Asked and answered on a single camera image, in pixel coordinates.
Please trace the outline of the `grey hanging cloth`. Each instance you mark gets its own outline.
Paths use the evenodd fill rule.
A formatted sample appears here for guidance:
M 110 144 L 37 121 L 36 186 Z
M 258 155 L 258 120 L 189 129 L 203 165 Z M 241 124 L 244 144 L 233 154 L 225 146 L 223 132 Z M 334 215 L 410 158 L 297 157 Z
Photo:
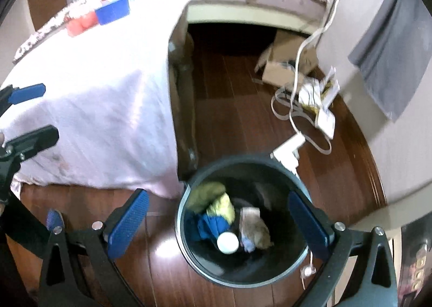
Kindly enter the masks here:
M 382 113 L 396 121 L 431 60 L 431 13 L 422 0 L 384 0 L 349 55 Z

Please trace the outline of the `pink floral table cloth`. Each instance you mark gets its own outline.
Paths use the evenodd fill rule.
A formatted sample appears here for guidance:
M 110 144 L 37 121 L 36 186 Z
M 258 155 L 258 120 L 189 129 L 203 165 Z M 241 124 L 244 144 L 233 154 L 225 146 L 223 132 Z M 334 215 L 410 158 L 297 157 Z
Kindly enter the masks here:
M 17 183 L 182 192 L 168 78 L 168 42 L 191 0 L 132 0 L 130 13 L 71 37 L 62 30 L 6 77 L 45 94 L 1 117 L 7 140 L 55 126 L 59 141 L 25 161 Z

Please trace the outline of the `blue white carton box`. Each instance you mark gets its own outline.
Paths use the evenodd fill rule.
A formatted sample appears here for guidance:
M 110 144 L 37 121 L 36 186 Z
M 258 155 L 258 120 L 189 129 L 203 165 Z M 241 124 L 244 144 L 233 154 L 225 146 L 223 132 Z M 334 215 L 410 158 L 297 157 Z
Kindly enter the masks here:
M 95 10 L 99 25 L 106 25 L 130 14 L 129 0 L 113 0 Z

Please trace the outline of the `cardboard box on floor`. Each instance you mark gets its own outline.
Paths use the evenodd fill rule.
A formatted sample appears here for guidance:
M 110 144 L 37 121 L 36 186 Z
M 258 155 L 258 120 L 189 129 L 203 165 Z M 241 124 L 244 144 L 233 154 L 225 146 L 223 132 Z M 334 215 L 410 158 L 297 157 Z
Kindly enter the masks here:
M 304 40 L 303 36 L 279 29 L 273 43 L 260 55 L 254 72 L 264 83 L 276 87 L 286 86 L 291 91 L 297 51 Z M 302 51 L 299 60 L 297 90 L 300 89 L 308 74 L 318 66 L 318 63 L 316 49 L 313 46 Z

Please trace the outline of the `red white paper cup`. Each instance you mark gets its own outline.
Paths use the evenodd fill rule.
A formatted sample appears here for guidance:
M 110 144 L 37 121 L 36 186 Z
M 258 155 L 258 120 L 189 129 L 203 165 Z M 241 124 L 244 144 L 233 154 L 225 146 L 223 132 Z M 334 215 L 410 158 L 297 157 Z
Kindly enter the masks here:
M 96 26 L 98 19 L 95 11 L 91 11 L 79 18 L 72 18 L 66 25 L 68 35 L 76 37 L 84 33 L 86 30 Z

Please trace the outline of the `yellow cloth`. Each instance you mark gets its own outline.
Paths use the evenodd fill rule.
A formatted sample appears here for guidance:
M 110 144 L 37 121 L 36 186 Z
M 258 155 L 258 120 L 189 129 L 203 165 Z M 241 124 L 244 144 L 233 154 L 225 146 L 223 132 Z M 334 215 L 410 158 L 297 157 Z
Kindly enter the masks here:
M 218 181 L 207 181 L 190 191 L 186 208 L 193 213 L 204 213 L 210 217 L 221 216 L 233 224 L 235 209 L 225 185 Z

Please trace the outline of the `white wifi router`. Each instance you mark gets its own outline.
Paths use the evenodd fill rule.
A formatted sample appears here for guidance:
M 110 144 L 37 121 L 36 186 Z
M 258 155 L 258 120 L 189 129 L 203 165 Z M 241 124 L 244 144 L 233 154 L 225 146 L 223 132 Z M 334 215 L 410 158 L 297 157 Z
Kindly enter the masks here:
M 314 115 L 314 127 L 330 140 L 334 138 L 335 116 L 329 108 L 340 90 L 335 76 L 336 69 L 331 67 L 321 80 L 306 77 L 298 93 L 300 106 Z

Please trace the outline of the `blue cloth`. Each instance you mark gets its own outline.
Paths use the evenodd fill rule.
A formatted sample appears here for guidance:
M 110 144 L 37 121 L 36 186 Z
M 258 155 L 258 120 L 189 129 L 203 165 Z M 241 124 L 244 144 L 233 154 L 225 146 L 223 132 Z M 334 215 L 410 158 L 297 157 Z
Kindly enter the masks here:
M 185 223 L 185 235 L 193 242 L 217 240 L 231 225 L 222 216 L 192 215 Z

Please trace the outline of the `blue white paper cup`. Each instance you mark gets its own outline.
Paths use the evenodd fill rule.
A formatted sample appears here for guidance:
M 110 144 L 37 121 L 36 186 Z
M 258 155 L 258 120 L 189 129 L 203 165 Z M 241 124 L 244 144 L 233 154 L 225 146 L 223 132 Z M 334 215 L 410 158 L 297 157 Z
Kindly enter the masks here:
M 233 254 L 239 248 L 239 239 L 232 232 L 221 233 L 217 238 L 217 248 L 224 254 Z

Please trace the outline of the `black trash bin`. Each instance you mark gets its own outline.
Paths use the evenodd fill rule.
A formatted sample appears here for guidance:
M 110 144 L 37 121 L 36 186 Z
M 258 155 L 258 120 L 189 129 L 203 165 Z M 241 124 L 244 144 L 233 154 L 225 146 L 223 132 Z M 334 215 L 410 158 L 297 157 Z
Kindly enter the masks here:
M 230 156 L 184 184 L 177 242 L 189 266 L 221 286 L 254 288 L 291 275 L 308 254 L 288 208 L 297 175 L 264 156 Z

